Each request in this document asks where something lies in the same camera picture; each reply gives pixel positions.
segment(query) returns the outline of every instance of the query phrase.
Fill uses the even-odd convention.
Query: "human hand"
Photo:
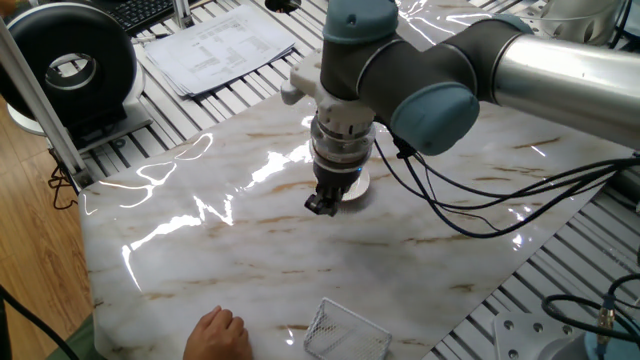
[[[203,316],[187,340],[183,360],[252,360],[244,321],[216,306]]]

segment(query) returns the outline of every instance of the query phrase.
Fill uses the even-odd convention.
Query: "robotic arm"
[[[316,194],[335,215],[371,153],[373,121],[425,155],[451,148],[479,101],[508,106],[632,148],[640,147],[640,59],[536,38],[517,17],[473,24],[425,52],[397,33],[389,0],[331,0],[324,46],[291,71],[285,103],[313,97]]]

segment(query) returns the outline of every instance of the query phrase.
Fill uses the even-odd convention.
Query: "black cable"
[[[591,325],[591,324],[586,324],[583,323],[581,321],[577,321],[571,318],[568,318],[562,314],[557,313],[556,311],[553,310],[553,308],[551,307],[551,304],[555,301],[571,301],[571,302],[575,302],[577,304],[581,304],[581,305],[586,305],[589,307],[592,307],[596,310],[600,310],[600,305],[591,301],[591,300],[587,300],[575,295],[566,295],[566,294],[562,294],[562,295],[551,295],[551,296],[547,296],[546,298],[544,298],[544,300],[542,300],[542,310],[549,316],[551,316],[552,318],[565,323],[567,325],[571,325],[575,328],[584,330],[584,331],[589,331],[592,332],[594,334],[598,334],[598,335],[603,335],[603,336],[608,336],[608,337],[612,337],[612,338],[616,338],[616,339],[620,339],[620,340],[625,340],[625,341],[630,341],[633,343],[638,344],[638,347],[640,349],[640,336],[638,336],[638,333],[633,330],[633,328],[626,322],[624,321],[622,318],[617,317],[616,321],[618,321],[618,323],[625,328],[625,330],[627,330],[629,333],[623,333],[621,331],[616,331],[616,330],[609,330],[609,329],[603,329],[603,328],[599,328],[597,326]]]
[[[590,175],[593,175],[593,174],[598,175],[597,177],[599,178],[599,177],[602,177],[602,176],[609,175],[610,173],[618,171],[618,170],[619,170],[618,168],[609,167],[609,168],[605,168],[605,169],[602,169],[602,170],[598,170],[598,171],[594,171],[594,172],[591,172],[591,173],[588,173],[588,174],[581,175],[579,177],[576,177],[575,180],[580,181],[580,180],[583,180],[584,178],[586,178],[587,176],[590,176]],[[572,184],[572,183],[577,182],[577,181],[573,181],[573,180],[574,179],[567,180],[567,181],[564,181],[564,182],[560,182],[560,183],[554,184],[552,186],[548,186],[548,187],[545,187],[545,188],[542,188],[542,189],[534,190],[533,192],[527,193],[525,196],[535,195],[535,194],[538,194],[538,193],[541,193],[541,192],[553,190],[555,188],[563,187],[563,186],[566,186],[567,184]],[[583,189],[583,190],[575,192],[573,195],[579,195],[579,194],[582,194],[584,192],[587,192],[587,191],[589,191],[589,190],[591,190],[591,189],[593,189],[595,187],[598,187],[598,186],[604,184],[607,181],[608,181],[608,179],[602,180],[602,181],[598,182],[595,185],[592,185],[592,186],[590,186],[590,187],[588,187],[586,189]],[[514,196],[512,196],[512,197],[505,197],[503,199],[493,200],[493,201],[490,201],[488,203],[484,203],[484,204],[480,204],[480,205],[452,205],[452,204],[444,204],[444,203],[439,204],[439,205],[447,207],[449,209],[457,209],[457,210],[480,210],[480,209],[485,209],[485,208],[488,208],[488,207],[503,203],[503,202],[505,202],[507,200],[510,200],[510,199],[523,197],[520,194],[518,194],[518,192],[520,192],[520,191],[522,191],[522,190],[518,190],[515,193],[513,193],[512,195],[514,195]]]
[[[420,154],[415,154],[414,156],[419,160],[422,159],[422,156]],[[433,185],[431,184],[431,178],[429,177],[429,170],[427,170],[425,168],[425,172],[424,173],[425,173],[425,176],[427,178],[427,184],[429,185],[429,189],[431,190],[431,195],[433,196],[433,200],[437,202],[438,198],[436,197],[436,192],[433,190]],[[468,216],[468,217],[471,217],[471,218],[474,218],[474,219],[480,219],[480,220],[484,221],[487,225],[489,225],[489,227],[492,228],[493,230],[500,231],[500,229],[495,227],[489,220],[487,220],[483,216],[475,215],[475,214],[467,214],[467,213],[463,213],[461,211],[449,210],[446,207],[443,207],[442,205],[440,205],[440,207],[442,207],[443,210],[445,210],[447,212],[450,212],[452,214],[458,214],[458,215],[462,215],[462,216]]]
[[[58,196],[60,195],[60,189],[63,188],[63,187],[72,186],[69,183],[69,180],[67,179],[65,173],[62,171],[62,168],[60,167],[60,164],[58,164],[58,166],[56,166],[56,168],[53,170],[53,173],[51,173],[51,179],[49,179],[49,181],[47,183],[49,184],[49,187],[51,189],[55,190],[55,194],[53,196],[53,207],[54,207],[54,209],[56,209],[56,210],[66,210],[66,209],[72,207],[73,204],[78,204],[77,201],[71,200],[69,202],[69,204],[66,205],[66,206],[58,206]]]
[[[9,324],[4,301],[0,299],[0,359],[13,359],[11,355],[11,339],[9,338]]]
[[[419,183],[420,179],[417,177],[417,174],[416,174],[415,170],[413,170],[413,166],[411,166],[411,163],[407,159],[405,159],[405,164],[407,165],[407,168],[409,169],[409,172],[411,173],[411,176],[414,178],[414,180],[416,182]],[[463,229],[463,228],[459,227],[458,225],[456,225],[453,222],[451,222],[446,216],[444,216],[444,214],[442,214],[442,212],[440,212],[440,210],[438,209],[437,204],[435,204],[433,202],[433,200],[428,196],[428,194],[424,194],[424,195],[425,195],[425,200],[427,200],[427,202],[429,203],[429,205],[431,206],[433,211],[436,213],[436,215],[442,221],[444,221],[447,225],[449,225],[449,227],[451,227],[454,230],[458,231],[459,233],[461,233],[463,235],[466,235],[466,236],[469,236],[469,237],[488,239],[488,238],[493,238],[493,237],[501,236],[501,235],[504,235],[504,234],[508,234],[508,233],[510,233],[510,232],[512,232],[514,230],[517,230],[517,229],[527,225],[531,221],[537,219],[540,215],[545,213],[547,210],[552,208],[554,205],[556,205],[560,201],[562,201],[565,198],[567,198],[570,195],[572,195],[576,190],[579,190],[582,187],[586,186],[591,181],[592,181],[591,179],[585,179],[585,180],[580,181],[578,184],[572,186],[571,188],[569,188],[568,190],[566,190],[565,192],[563,192],[562,194],[560,194],[559,196],[555,197],[554,199],[552,199],[551,201],[549,201],[548,203],[543,205],[541,208],[539,208],[538,210],[533,212],[526,219],[524,219],[522,221],[519,221],[518,223],[513,224],[513,225],[509,226],[508,228],[505,228],[505,229],[502,229],[500,231],[496,231],[496,232],[493,232],[493,233],[474,233],[474,232],[471,232],[471,231],[468,231],[466,229]]]
[[[557,183],[557,184],[553,184],[553,185],[550,185],[550,186],[547,186],[547,187],[544,187],[544,188],[541,188],[541,189],[534,190],[535,188],[538,188],[538,187],[540,187],[542,185],[548,184],[550,182],[553,182],[555,180],[558,180],[558,179],[561,179],[563,177],[567,177],[567,176],[570,176],[570,175],[573,175],[573,174],[577,174],[577,173],[580,173],[580,172],[585,172],[585,171],[592,170],[592,169],[595,169],[595,168],[598,168],[598,167],[603,167],[603,166],[608,166],[608,168],[606,168],[606,169],[609,169],[608,172],[613,172],[613,171],[616,171],[616,170],[620,170],[622,168],[626,168],[626,167],[630,167],[630,166],[634,166],[634,165],[640,165],[640,160],[639,159],[605,160],[605,161],[600,161],[600,162],[597,162],[597,163],[581,166],[581,167],[578,167],[578,168],[575,168],[575,169],[572,169],[572,170],[569,170],[569,171],[565,171],[565,172],[560,173],[558,175],[551,176],[551,177],[549,177],[547,179],[538,181],[537,183],[529,185],[529,186],[527,186],[527,187],[525,187],[523,189],[520,189],[520,190],[518,190],[518,191],[516,191],[514,193],[511,193],[511,194],[495,194],[495,193],[489,193],[489,192],[473,189],[473,188],[470,188],[468,186],[465,186],[465,185],[462,185],[460,183],[457,183],[457,182],[449,179],[448,177],[442,175],[441,173],[439,173],[438,171],[433,169],[431,166],[429,166],[426,162],[421,162],[421,164],[423,166],[425,166],[429,171],[431,171],[434,175],[438,176],[442,180],[444,180],[444,181],[448,182],[449,184],[451,184],[451,185],[453,185],[453,186],[455,186],[457,188],[460,188],[462,190],[466,190],[466,191],[474,193],[476,195],[481,195],[481,196],[485,196],[485,197],[492,197],[492,198],[498,198],[498,199],[504,199],[504,198],[509,199],[509,198],[526,197],[526,196],[530,196],[530,195],[535,195],[535,194],[539,194],[539,193],[542,193],[542,192],[546,192],[546,191],[549,191],[549,190],[553,190],[553,189],[556,189],[556,188],[559,188],[559,187],[563,187],[565,185],[576,183],[576,182],[582,180],[582,178],[584,178],[585,176],[589,175],[589,174],[583,174],[583,175],[577,176],[575,178],[572,178],[572,179],[569,179],[569,180],[566,180],[566,181],[563,181],[563,182],[560,182],[560,183]],[[458,210],[477,210],[477,208],[474,207],[474,206],[466,206],[466,207],[465,206],[460,206],[460,207],[455,207],[455,208],[458,209]]]
[[[622,304],[622,305],[624,305],[626,307],[630,307],[632,309],[640,310],[640,306],[638,306],[638,305],[631,305],[628,302],[622,301],[620,299],[616,299],[616,302],[618,302],[618,303],[620,303],[620,304]]]
[[[37,316],[35,316],[31,311],[22,306],[9,292],[0,285],[0,301],[6,301],[11,307],[13,307],[17,312],[19,312],[22,316],[27,318],[27,320],[31,321],[35,326],[40,328],[47,336],[53,340],[60,350],[62,350],[71,360],[79,360],[78,355],[69,347],[69,345],[60,337],[60,335],[56,334],[53,329],[49,327],[49,325],[45,324],[44,321],[40,320]]]
[[[412,189],[409,185],[407,185],[404,181],[402,181],[402,179],[400,179],[398,174],[396,174],[396,172],[393,170],[393,168],[389,164],[389,161],[384,156],[384,153],[382,152],[382,149],[380,148],[380,144],[378,144],[377,141],[374,141],[374,144],[375,144],[376,148],[378,149],[378,152],[380,153],[380,157],[382,158],[382,161],[384,162],[385,166],[387,166],[387,168],[389,169],[389,172],[391,173],[391,175],[396,179],[396,181],[398,181],[400,183],[400,185],[402,185],[404,188],[409,190],[411,193],[413,193],[413,194],[423,198],[424,200],[426,200],[427,203],[429,204],[429,206],[431,206],[433,211],[436,213],[436,215],[442,221],[444,221],[449,227],[453,228],[454,230],[458,231],[459,233],[461,233],[463,235],[466,235],[466,236],[469,236],[469,237],[474,237],[474,238],[480,238],[480,239],[488,239],[488,238],[493,238],[493,237],[501,236],[501,235],[504,235],[504,234],[508,234],[508,233],[510,233],[510,232],[512,232],[514,230],[517,230],[517,229],[527,225],[531,221],[537,219],[544,212],[546,212],[547,210],[549,210],[550,208],[555,206],[560,201],[562,201],[565,198],[573,195],[573,193],[575,193],[576,191],[582,189],[587,184],[589,184],[590,182],[592,182],[592,181],[594,181],[594,180],[596,180],[597,178],[600,177],[597,174],[589,174],[589,176],[585,177],[585,179],[581,180],[578,184],[572,186],[568,190],[564,191],[563,193],[561,193],[560,195],[558,195],[557,197],[555,197],[554,199],[549,201],[547,204],[543,205],[541,208],[539,208],[538,210],[533,212],[531,215],[529,215],[529,217],[527,217],[526,219],[524,219],[524,220],[522,220],[522,221],[520,221],[520,222],[518,222],[518,223],[516,223],[514,225],[511,225],[508,228],[505,228],[505,229],[502,229],[502,230],[499,230],[499,231],[496,231],[496,232],[493,232],[493,233],[474,233],[474,232],[471,232],[471,231],[468,231],[466,229],[461,228],[460,226],[458,226],[455,223],[451,222],[451,220],[449,220],[446,216],[444,216],[444,214],[442,214],[442,212],[438,209],[438,205],[433,201],[433,199],[431,199],[429,194],[426,193],[426,189],[423,191],[423,194],[420,194],[417,191],[415,191],[414,189]],[[418,177],[418,175],[416,174],[415,170],[413,169],[413,166],[411,166],[411,163],[408,161],[408,159],[404,159],[404,161],[405,161],[405,164],[407,165],[407,168],[409,169],[409,172],[411,173],[411,176],[414,178],[414,180],[416,181],[416,183],[418,184],[418,186],[421,188],[421,191],[422,191],[422,189],[424,189],[424,186],[422,186],[422,183],[420,182],[420,178]]]
[[[627,0],[627,4],[624,8],[624,13],[622,15],[622,21],[620,22],[620,25],[618,25],[618,32],[616,32],[616,36],[611,41],[611,44],[609,44],[609,49],[615,49],[616,46],[618,45],[618,42],[620,41],[620,38],[622,38],[622,34],[624,33],[624,28],[625,26],[627,26],[627,20],[629,19],[629,13],[631,12],[632,3],[633,3],[633,0]]]

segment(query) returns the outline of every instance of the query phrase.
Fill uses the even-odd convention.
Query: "metal slotted table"
[[[471,0],[470,3],[493,13],[539,11],[544,5],[533,0]],[[262,1],[217,0],[195,7],[193,18],[196,23],[206,21],[241,4],[257,7],[290,31],[299,40],[293,52],[223,87],[189,99],[178,97],[141,51],[141,45],[135,45],[146,75],[140,101],[153,122],[85,153],[83,157],[94,176],[104,178],[135,166],[276,94],[291,66],[322,46],[326,0],[303,0],[301,10],[288,17],[273,16]],[[167,20],[140,36],[176,31],[175,22]],[[638,172],[627,171],[624,176],[640,186]],[[620,205],[617,197],[615,190],[609,188],[598,194],[424,359],[495,359],[492,322],[496,314],[542,314],[542,298],[556,293],[598,301],[613,279],[637,272],[640,217]],[[639,297],[640,285],[628,285],[620,291],[624,301],[635,302]],[[578,306],[564,304],[558,308],[583,321],[594,321],[596,315]]]

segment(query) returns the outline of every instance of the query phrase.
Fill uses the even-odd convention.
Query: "wooden floor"
[[[0,98],[0,284],[63,338],[91,313],[78,207],[55,210],[47,186],[55,161],[42,137],[19,129]],[[61,189],[60,203],[75,199]],[[8,307],[14,360],[56,348]]]

